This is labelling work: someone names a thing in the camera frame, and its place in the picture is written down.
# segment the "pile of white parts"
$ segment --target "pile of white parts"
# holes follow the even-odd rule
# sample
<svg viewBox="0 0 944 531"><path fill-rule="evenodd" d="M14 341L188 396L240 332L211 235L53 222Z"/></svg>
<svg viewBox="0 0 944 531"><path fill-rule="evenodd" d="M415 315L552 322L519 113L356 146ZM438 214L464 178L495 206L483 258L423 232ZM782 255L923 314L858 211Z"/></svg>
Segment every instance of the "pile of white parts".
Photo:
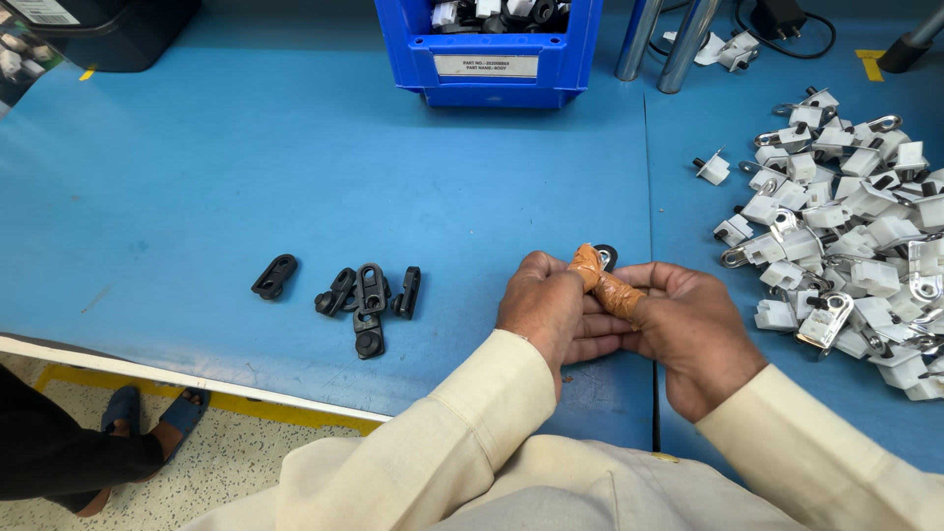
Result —
<svg viewBox="0 0 944 531"><path fill-rule="evenodd" d="M714 229L721 263L763 268L757 327L866 358L911 400L944 398L944 169L890 114L853 124L828 90L782 104L788 127L758 135L754 197ZM695 159L713 184L717 154ZM750 223L765 226L755 236Z"/></svg>

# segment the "chrome metal pole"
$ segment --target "chrome metal pole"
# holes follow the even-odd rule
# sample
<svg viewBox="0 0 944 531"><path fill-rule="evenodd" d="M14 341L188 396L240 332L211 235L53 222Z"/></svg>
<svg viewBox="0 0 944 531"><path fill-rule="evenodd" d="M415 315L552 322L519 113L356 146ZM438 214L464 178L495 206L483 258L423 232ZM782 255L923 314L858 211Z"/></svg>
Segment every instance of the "chrome metal pole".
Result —
<svg viewBox="0 0 944 531"><path fill-rule="evenodd" d="M639 76L639 65L652 38L652 30L659 19L663 0L636 0L632 5L630 25L626 28L623 49L619 52L614 75L623 81L632 81Z"/></svg>
<svg viewBox="0 0 944 531"><path fill-rule="evenodd" d="M701 49L701 43L708 35L708 29L715 19L721 0L692 0L688 11L675 36L675 45L668 54L666 66L656 87L666 93L675 94L682 89L682 83L692 67L692 61Z"/></svg>

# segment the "cuff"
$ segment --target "cuff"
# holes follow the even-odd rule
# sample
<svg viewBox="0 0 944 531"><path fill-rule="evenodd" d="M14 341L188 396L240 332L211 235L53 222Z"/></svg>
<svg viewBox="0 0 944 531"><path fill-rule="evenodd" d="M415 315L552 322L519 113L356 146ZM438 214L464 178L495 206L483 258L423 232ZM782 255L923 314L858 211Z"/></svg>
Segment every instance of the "cuff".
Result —
<svg viewBox="0 0 944 531"><path fill-rule="evenodd" d="M462 419L498 471L554 412L547 362L527 339L495 330L430 393Z"/></svg>

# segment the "beige sleeve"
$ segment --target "beige sleeve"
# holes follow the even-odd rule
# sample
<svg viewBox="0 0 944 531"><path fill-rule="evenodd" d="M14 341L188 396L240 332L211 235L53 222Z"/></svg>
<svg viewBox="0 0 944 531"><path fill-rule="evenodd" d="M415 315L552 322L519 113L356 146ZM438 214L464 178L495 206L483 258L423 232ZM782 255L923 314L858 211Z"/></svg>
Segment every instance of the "beige sleeve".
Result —
<svg viewBox="0 0 944 531"><path fill-rule="evenodd" d="M754 493L804 525L944 529L941 476L891 454L772 365L696 426Z"/></svg>
<svg viewBox="0 0 944 531"><path fill-rule="evenodd" d="M541 354L496 330L360 444L322 439L286 456L278 530L425 529L487 491L556 405Z"/></svg>

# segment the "yellow floor marking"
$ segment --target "yellow floor marking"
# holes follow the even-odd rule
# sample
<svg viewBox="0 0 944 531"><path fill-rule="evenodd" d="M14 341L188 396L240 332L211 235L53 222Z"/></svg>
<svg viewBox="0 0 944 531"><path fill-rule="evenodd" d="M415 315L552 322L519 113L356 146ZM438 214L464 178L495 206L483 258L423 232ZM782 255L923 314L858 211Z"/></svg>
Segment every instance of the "yellow floor marking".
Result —
<svg viewBox="0 0 944 531"><path fill-rule="evenodd" d="M884 50L855 50L856 57L861 59L866 67L866 76L869 81L885 81L882 70L879 69L879 63L875 61L884 54Z"/></svg>
<svg viewBox="0 0 944 531"><path fill-rule="evenodd" d="M142 394L159 395L169 398L174 398L180 394L180 387L175 385L157 385L152 380L146 380L144 378L135 378L133 376L123 376L121 374L111 374L109 372L54 364L46 366L33 388L42 392L51 380L59 380L70 384L88 385L91 387L104 387L105 389L117 389L125 385L135 385L141 390ZM353 428L360 431L363 437L366 437L370 432L380 426L380 422L373 420L354 419L342 415L334 415L333 413L311 411L311 409L302 409L279 403L252 402L244 397L237 397L217 391L214 391L210 396L210 406L232 411L233 413L242 413L243 415L256 417L258 419L275 420L276 422L309 426L311 428L344 426L345 428Z"/></svg>

